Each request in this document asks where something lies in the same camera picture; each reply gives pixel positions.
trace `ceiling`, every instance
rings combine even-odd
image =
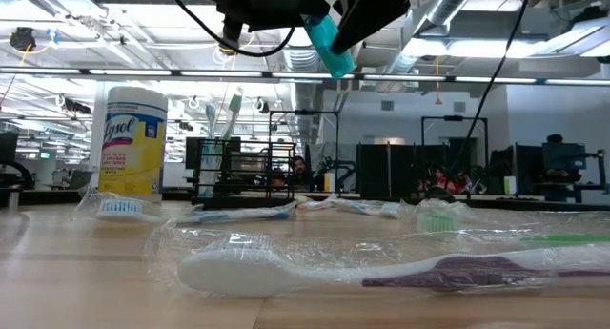
[[[222,32],[222,14],[207,0],[186,0],[189,8],[215,32]],[[432,0],[412,0],[412,9],[424,9]],[[523,19],[524,35],[537,34],[538,43],[545,43],[561,36],[569,27],[568,19],[584,7],[607,0],[532,0],[532,8]],[[429,50],[438,41],[451,48],[457,41],[466,39],[498,40],[508,36],[507,30],[514,22],[515,11],[520,0],[470,0],[452,21],[451,39],[424,37],[426,44],[422,56],[416,58],[411,72],[420,74],[451,74],[468,76],[489,76],[498,64],[497,57],[477,58],[468,53],[459,55],[442,51],[439,56],[430,56]],[[404,35],[408,26],[407,17],[397,19],[383,30],[367,38],[356,46],[359,72],[387,72],[399,54],[406,51],[409,40]],[[17,27],[34,29],[36,48],[26,56],[16,51],[9,43],[10,35]],[[251,51],[267,50],[279,44],[287,34],[286,30],[246,32],[241,36],[241,45]],[[301,71],[295,63],[298,56],[315,56],[309,47],[310,41],[302,29],[297,30],[288,49],[268,58],[250,58],[239,55],[231,57],[219,52],[212,38],[201,30],[172,0],[0,0],[0,66],[25,66],[36,68],[85,68],[85,69],[155,69],[155,70],[236,70],[236,71]],[[323,71],[323,66],[315,62],[307,65],[309,72]],[[599,71],[595,58],[582,58],[573,53],[546,53],[533,58],[509,58],[503,74],[517,77],[587,77]],[[25,75],[0,73],[0,92],[10,91],[2,104],[2,113],[24,115],[36,118],[36,125],[24,121],[5,121],[5,126],[21,127],[24,136],[40,136],[40,126],[48,127],[52,140],[67,139],[67,133],[82,134],[84,139],[91,136],[92,117],[79,115],[73,121],[73,113],[66,113],[58,103],[59,94],[95,107],[95,98],[103,81],[82,78],[41,78]],[[214,104],[218,109],[226,108],[227,97],[231,96],[235,82],[172,81],[172,80],[129,80],[124,85],[143,87],[165,94],[171,101],[170,119],[196,120],[194,131],[188,132],[170,124],[174,141],[181,141],[189,134],[202,134],[207,130],[205,104]],[[248,84],[240,83],[244,91],[245,103],[238,121],[245,123],[239,131],[247,138],[252,135],[266,136],[269,116],[252,106],[262,99],[272,109],[295,110],[304,106],[315,109],[334,110],[328,101],[335,101],[336,93],[331,90],[311,92],[303,100],[302,87],[292,83],[268,83],[265,81]],[[409,98],[409,105],[396,105],[402,109],[393,114],[412,112],[418,101],[436,98],[435,83],[417,85],[401,84],[400,91]],[[336,89],[335,86],[312,84],[312,87]],[[443,93],[463,93],[471,97],[480,96],[482,86],[443,84]],[[368,109],[379,107],[383,97],[376,83],[359,83],[353,86],[351,94],[342,110],[345,113],[367,113]],[[317,127],[314,118],[295,119],[288,115],[283,120],[287,125],[279,128],[277,137],[300,142],[305,135]],[[168,151],[177,151],[179,144],[171,144]],[[80,154],[72,161],[85,158]]]

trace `lysol wipes container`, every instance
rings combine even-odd
[[[136,87],[108,94],[99,190],[161,201],[168,99]]]

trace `black cable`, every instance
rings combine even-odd
[[[182,0],[173,0],[173,1],[175,1],[175,3],[180,7],[180,9],[185,11],[185,13],[187,13],[192,18],[192,20],[194,20],[197,24],[199,24],[199,26],[208,35],[210,35],[216,42],[218,42],[219,44],[222,44],[225,47],[229,47],[235,53],[242,54],[244,56],[256,57],[257,58],[257,57],[268,57],[268,56],[271,56],[273,54],[276,54],[276,53],[282,51],[282,49],[286,48],[286,46],[288,45],[288,42],[290,42],[290,39],[293,37],[293,33],[295,33],[295,28],[294,27],[290,28],[290,32],[288,32],[288,35],[286,36],[286,39],[284,39],[284,41],[280,45],[278,45],[277,47],[273,48],[272,50],[265,51],[265,52],[244,51],[244,50],[241,50],[240,48],[234,46],[233,43],[227,42],[226,40],[224,40],[223,38],[221,38],[217,34],[215,34],[212,30],[210,30],[210,28],[208,28],[208,26],[205,25],[201,21],[201,19],[197,18],[197,16],[193,12],[191,12],[191,10],[189,10],[189,8],[187,8],[186,5],[184,5]]]
[[[466,146],[469,145],[470,138],[472,137],[473,132],[475,131],[475,127],[477,126],[478,119],[480,118],[480,113],[483,110],[483,105],[485,105],[485,100],[487,100],[489,91],[492,90],[492,87],[494,86],[494,83],[496,82],[496,78],[498,78],[498,75],[499,75],[500,71],[502,70],[502,67],[504,67],[504,63],[506,62],[506,57],[508,56],[508,52],[511,49],[511,46],[513,45],[513,41],[515,40],[515,36],[517,35],[517,31],[519,30],[519,26],[521,24],[521,20],[523,19],[523,15],[525,14],[525,11],[527,10],[527,4],[529,3],[529,1],[530,0],[523,0],[523,4],[521,5],[521,9],[519,10],[519,13],[518,13],[517,22],[515,23],[515,27],[513,28],[513,31],[511,32],[511,35],[509,36],[508,41],[506,42],[506,53],[504,54],[502,59],[499,61],[498,67],[496,68],[496,71],[494,72],[492,79],[489,81],[489,84],[487,85],[487,89],[485,89],[485,93],[483,93],[483,97],[480,99],[480,103],[478,104],[478,109],[477,109],[477,114],[475,115],[475,119],[473,119],[473,123],[470,126],[470,130],[468,130],[468,135],[466,135],[466,139],[461,144],[459,153],[457,153],[457,158],[454,161],[454,164],[451,166],[451,169],[449,170],[450,173],[452,173],[454,171],[456,165],[458,164],[458,161],[461,159],[461,156],[464,154],[464,150],[466,149]]]

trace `ductwork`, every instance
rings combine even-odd
[[[286,69],[291,72],[317,72],[320,65],[320,58],[315,50],[309,51],[285,51]],[[296,109],[293,110],[313,110],[320,111],[322,106],[323,86],[320,84],[295,83],[295,103]],[[295,118],[298,128],[298,135],[301,142],[314,144],[317,140],[317,128],[312,127],[312,123],[319,125],[319,115],[311,118],[310,116],[297,116]]]
[[[416,15],[413,11],[409,13],[407,24],[403,29],[403,42],[406,47],[413,35],[421,30],[431,27],[442,27],[444,32],[449,32],[449,23],[464,7],[468,0],[431,0],[423,15]],[[386,73],[409,72],[421,56],[411,55],[403,51],[398,55],[394,63],[385,70]]]

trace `wooden table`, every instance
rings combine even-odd
[[[177,210],[183,203],[166,203]],[[268,299],[194,298],[151,281],[140,252],[149,230],[68,222],[72,206],[0,213],[0,327],[93,328],[607,328],[610,290],[501,296],[398,289],[310,290]],[[390,236],[399,222],[325,212],[235,224],[286,236]]]

